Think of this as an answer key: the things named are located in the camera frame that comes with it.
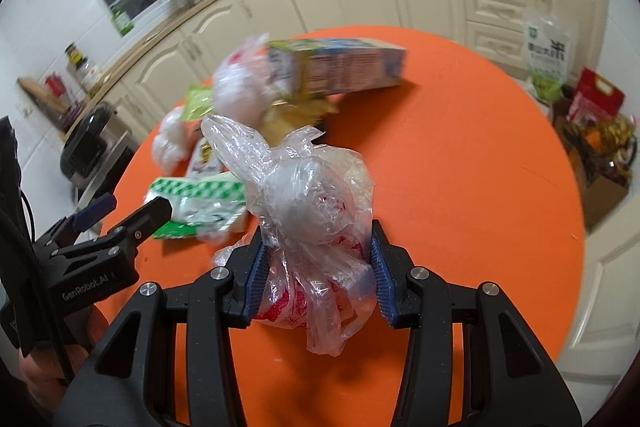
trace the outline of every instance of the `human hand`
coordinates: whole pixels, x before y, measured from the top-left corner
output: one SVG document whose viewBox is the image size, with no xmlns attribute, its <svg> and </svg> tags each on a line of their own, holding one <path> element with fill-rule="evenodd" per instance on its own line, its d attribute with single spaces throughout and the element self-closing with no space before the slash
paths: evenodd
<svg viewBox="0 0 640 427">
<path fill-rule="evenodd" d="M 87 333 L 93 346 L 106 331 L 109 323 L 95 306 L 91 306 L 87 321 Z M 88 356 L 84 347 L 65 346 L 74 372 Z M 66 388 L 60 383 L 64 379 L 62 368 L 53 347 L 37 347 L 24 357 L 18 350 L 20 372 L 34 400 L 47 410 L 55 411 L 65 394 Z"/>
</svg>

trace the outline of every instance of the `drawer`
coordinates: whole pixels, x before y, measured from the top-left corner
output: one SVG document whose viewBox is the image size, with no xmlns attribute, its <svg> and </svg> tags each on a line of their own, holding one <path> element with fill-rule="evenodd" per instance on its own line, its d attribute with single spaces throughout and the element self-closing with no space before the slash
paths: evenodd
<svg viewBox="0 0 640 427">
<path fill-rule="evenodd" d="M 538 0 L 465 0 L 466 19 L 522 31 L 522 12 L 534 8 Z"/>
<path fill-rule="evenodd" d="M 527 67 L 522 32 L 467 22 L 466 47 L 494 62 L 523 69 Z"/>
</svg>

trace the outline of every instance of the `black cable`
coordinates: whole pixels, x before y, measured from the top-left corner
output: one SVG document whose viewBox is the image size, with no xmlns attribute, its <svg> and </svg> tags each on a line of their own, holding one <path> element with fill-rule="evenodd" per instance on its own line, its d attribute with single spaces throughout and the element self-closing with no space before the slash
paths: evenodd
<svg viewBox="0 0 640 427">
<path fill-rule="evenodd" d="M 29 200 L 24 192 L 20 191 L 20 197 L 22 201 L 24 201 L 24 206 L 27 207 L 27 212 L 29 213 L 29 223 L 31 225 L 31 244 L 36 242 L 36 226 L 33 222 L 33 212 L 31 212 L 31 205 L 29 204 Z"/>
<path fill-rule="evenodd" d="M 60 324 L 58 323 L 58 316 L 53 308 L 53 302 L 47 292 L 47 288 L 42 282 L 43 276 L 33 253 L 33 247 L 27 243 L 24 236 L 18 230 L 18 227 L 15 226 L 15 223 L 4 213 L 4 210 L 1 209 L 0 226 L 2 228 L 1 232 L 5 234 L 5 238 L 14 244 L 14 248 L 16 248 L 17 251 L 22 252 L 23 259 L 25 260 L 24 266 L 27 268 L 27 271 L 30 272 L 30 282 L 33 284 L 40 309 L 49 329 L 51 344 L 58 357 L 58 362 L 65 376 L 66 384 L 69 385 L 75 376 L 74 369 L 71 365 L 69 354 L 65 349 L 65 343 L 62 339 L 62 332 L 60 330 Z"/>
</svg>

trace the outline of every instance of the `metal bolt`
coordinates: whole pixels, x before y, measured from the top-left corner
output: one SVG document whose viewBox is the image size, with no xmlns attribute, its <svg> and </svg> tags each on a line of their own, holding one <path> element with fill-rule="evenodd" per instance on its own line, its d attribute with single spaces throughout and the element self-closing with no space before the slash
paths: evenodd
<svg viewBox="0 0 640 427">
<path fill-rule="evenodd" d="M 154 282 L 145 282 L 142 286 L 140 286 L 140 294 L 148 297 L 149 295 L 153 295 L 156 293 L 158 289 L 158 285 Z"/>
<path fill-rule="evenodd" d="M 500 293 L 500 288 L 498 285 L 492 282 L 486 282 L 482 285 L 482 291 L 487 295 L 498 295 Z"/>
<path fill-rule="evenodd" d="M 220 281 L 222 279 L 226 279 L 227 277 L 229 277 L 229 270 L 226 269 L 224 266 L 218 266 L 217 268 L 214 268 L 213 270 L 211 270 L 211 272 L 209 272 L 209 275 L 211 276 L 212 279 L 215 279 L 216 281 Z"/>
<path fill-rule="evenodd" d="M 414 266 L 411 269 L 410 274 L 414 279 L 427 279 L 427 277 L 429 276 L 429 270 L 427 270 L 424 266 Z"/>
</svg>

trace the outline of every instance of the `orange round table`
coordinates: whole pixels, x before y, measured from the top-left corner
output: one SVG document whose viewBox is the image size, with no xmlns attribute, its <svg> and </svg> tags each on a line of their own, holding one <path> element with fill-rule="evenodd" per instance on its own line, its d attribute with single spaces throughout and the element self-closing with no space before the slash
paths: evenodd
<svg viewBox="0 0 640 427">
<path fill-rule="evenodd" d="M 582 211 L 566 155 L 536 104 L 488 60 L 443 38 L 385 26 L 308 36 L 375 38 L 407 49 L 404 83 L 341 97 L 340 112 L 327 120 L 327 140 L 364 156 L 376 182 L 374 217 L 391 243 L 447 282 L 497 282 L 557 358 L 580 289 Z M 153 136 L 118 184 L 118 207 L 105 230 L 139 207 L 160 175 L 150 156 Z M 190 283 L 210 269 L 214 250 L 150 239 L 136 260 L 140 282 Z M 101 311 L 112 320 L 135 290 L 112 296 Z M 460 331 L 450 422 L 461 413 Z M 248 425 L 390 424 L 408 330 L 392 330 L 378 310 L 337 358 L 308 352 L 302 329 L 254 321 L 230 337 Z M 187 422 L 184 340 L 181 328 L 176 406 L 178 420 Z"/>
</svg>

